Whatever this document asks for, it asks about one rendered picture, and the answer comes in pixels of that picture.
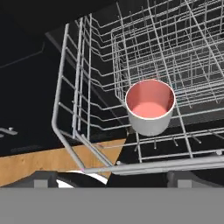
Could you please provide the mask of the white and black round thing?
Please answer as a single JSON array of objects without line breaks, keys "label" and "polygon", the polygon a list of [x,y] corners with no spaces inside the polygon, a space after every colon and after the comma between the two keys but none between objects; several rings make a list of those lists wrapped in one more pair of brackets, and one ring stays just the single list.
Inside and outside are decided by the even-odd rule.
[{"label": "white and black round thing", "polygon": [[105,187],[108,180],[98,174],[86,174],[82,171],[59,172],[56,178],[59,188]]}]

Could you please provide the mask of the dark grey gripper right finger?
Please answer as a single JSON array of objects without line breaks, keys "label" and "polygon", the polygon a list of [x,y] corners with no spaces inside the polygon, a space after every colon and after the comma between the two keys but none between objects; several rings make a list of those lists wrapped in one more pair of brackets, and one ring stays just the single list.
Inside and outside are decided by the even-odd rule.
[{"label": "dark grey gripper right finger", "polygon": [[222,188],[222,185],[198,178],[190,171],[169,171],[167,180],[170,188]]}]

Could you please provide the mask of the white cup with pink inside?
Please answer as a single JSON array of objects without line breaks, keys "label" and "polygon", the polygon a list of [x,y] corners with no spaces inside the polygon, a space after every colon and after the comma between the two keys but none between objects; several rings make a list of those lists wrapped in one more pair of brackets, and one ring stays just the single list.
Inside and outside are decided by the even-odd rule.
[{"label": "white cup with pink inside", "polygon": [[135,83],[125,95],[130,125],[147,137],[157,136],[168,128],[175,103],[173,89],[155,79]]}]

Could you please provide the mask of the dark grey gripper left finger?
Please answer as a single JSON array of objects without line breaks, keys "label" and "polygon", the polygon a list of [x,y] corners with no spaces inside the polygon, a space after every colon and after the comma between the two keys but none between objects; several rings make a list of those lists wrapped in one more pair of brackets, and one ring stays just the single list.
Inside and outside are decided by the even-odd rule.
[{"label": "dark grey gripper left finger", "polygon": [[58,188],[58,173],[56,171],[35,171],[30,176],[21,178],[4,187],[15,188]]}]

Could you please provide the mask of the small grey metal fitting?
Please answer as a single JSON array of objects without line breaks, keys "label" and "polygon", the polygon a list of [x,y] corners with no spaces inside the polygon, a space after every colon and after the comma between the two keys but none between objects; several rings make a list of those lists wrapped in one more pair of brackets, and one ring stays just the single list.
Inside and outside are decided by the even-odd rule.
[{"label": "small grey metal fitting", "polygon": [[17,132],[13,129],[0,128],[0,138],[3,138],[5,135],[15,136]]}]

